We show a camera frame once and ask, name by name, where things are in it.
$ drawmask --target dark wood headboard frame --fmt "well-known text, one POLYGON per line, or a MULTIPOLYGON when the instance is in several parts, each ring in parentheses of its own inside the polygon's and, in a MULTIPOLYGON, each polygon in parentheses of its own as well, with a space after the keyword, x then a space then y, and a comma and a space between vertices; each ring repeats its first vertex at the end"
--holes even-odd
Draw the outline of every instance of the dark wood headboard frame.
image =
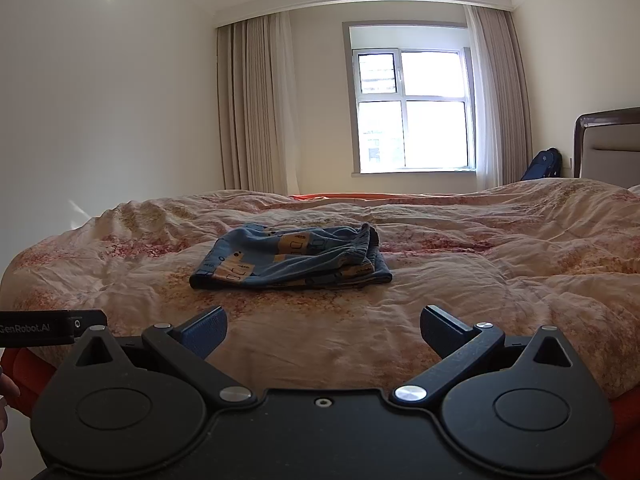
POLYGON ((580 176, 584 131, 590 126, 617 126, 619 124, 640 124, 640 107, 597 112, 578 117, 578 120, 575 121, 574 133, 574 178, 580 176))

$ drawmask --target window frame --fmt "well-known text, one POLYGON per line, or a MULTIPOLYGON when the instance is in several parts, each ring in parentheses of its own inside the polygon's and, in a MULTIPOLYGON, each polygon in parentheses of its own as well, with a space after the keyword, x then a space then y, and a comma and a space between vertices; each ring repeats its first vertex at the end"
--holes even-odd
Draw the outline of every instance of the window frame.
MULTIPOLYGON (((351 129, 353 141, 353 165, 354 175, 367 174, 394 174, 394 173, 422 173, 422 172, 465 172, 476 170, 476 117, 475 117, 475 95, 473 83, 473 67, 471 62, 471 52, 468 47, 459 49, 442 49, 442 48, 351 48, 350 28, 367 25, 407 25, 407 22, 361 22, 361 23, 343 23, 345 53, 347 55, 347 72, 350 87, 350 107, 351 107, 351 129), (459 98, 449 98, 443 96, 412 96, 407 95, 404 88, 404 72, 402 70, 402 52, 455 52, 458 54, 465 82, 465 95, 459 98), (360 81, 360 68, 358 56, 361 54, 393 54, 394 69, 396 72, 396 92, 386 93, 362 93, 360 81), (465 122, 466 122, 466 153, 467 164, 460 168, 394 168, 391 171, 363 172, 360 165, 360 132, 358 128, 358 111, 361 102, 380 102, 380 101, 400 101, 402 110, 402 131, 406 134, 407 117, 407 101, 444 101, 444 102, 463 102, 465 104, 465 122)), ((411 25, 422 25, 428 27, 450 27, 450 28, 466 28, 461 23, 433 23, 433 22, 411 22, 411 25)))

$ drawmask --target curtain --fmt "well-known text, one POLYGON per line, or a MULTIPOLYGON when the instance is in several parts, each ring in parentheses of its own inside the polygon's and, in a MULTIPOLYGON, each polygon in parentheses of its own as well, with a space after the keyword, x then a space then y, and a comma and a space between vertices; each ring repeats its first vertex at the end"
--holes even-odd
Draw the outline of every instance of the curtain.
POLYGON ((517 182, 531 160, 522 56, 505 10, 465 6, 476 94, 478 189, 517 182))
POLYGON ((295 98, 288 12, 218 29, 225 189, 298 192, 295 98))

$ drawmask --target metal bolt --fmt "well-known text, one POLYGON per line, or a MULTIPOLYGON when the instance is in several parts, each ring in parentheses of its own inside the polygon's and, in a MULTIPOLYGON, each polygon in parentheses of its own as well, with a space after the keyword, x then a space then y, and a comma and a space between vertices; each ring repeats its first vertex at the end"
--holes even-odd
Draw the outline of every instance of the metal bolt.
POLYGON ((404 400, 404 402, 418 402, 427 396, 427 390, 414 384, 405 384, 404 386, 396 388, 394 395, 398 399, 404 400))
POLYGON ((333 404, 331 399, 316 399, 316 406, 318 408, 328 408, 333 404))
POLYGON ((251 390, 244 386, 227 386, 220 390, 220 399, 226 400, 226 402, 242 402, 252 395, 251 390))

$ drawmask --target upholstered headboard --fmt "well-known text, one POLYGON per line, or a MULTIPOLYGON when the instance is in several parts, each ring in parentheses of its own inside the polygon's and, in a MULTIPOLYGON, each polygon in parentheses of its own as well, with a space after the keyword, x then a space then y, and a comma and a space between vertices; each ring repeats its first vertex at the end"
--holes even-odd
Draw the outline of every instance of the upholstered headboard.
POLYGON ((640 107, 578 118, 574 176, 627 188, 640 184, 640 107))

